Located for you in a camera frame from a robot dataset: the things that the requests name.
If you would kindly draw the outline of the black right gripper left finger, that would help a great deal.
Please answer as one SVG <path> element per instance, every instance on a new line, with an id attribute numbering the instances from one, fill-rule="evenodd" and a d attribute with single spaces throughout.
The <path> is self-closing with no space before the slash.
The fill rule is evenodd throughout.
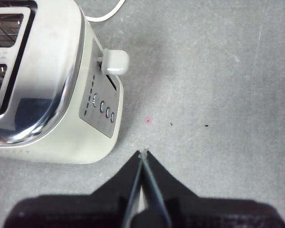
<path id="1" fill-rule="evenodd" d="M 84 195 L 41 195 L 19 201 L 6 228 L 120 228 L 138 192 L 140 153 L 97 190 Z"/>

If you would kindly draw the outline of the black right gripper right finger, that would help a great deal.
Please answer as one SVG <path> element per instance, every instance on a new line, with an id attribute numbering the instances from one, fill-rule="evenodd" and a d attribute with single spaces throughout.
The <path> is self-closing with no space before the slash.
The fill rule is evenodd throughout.
<path id="1" fill-rule="evenodd" d="M 284 220 L 269 204 L 198 196 L 149 151 L 143 152 L 143 165 L 151 192 L 172 228 L 285 228 Z"/>

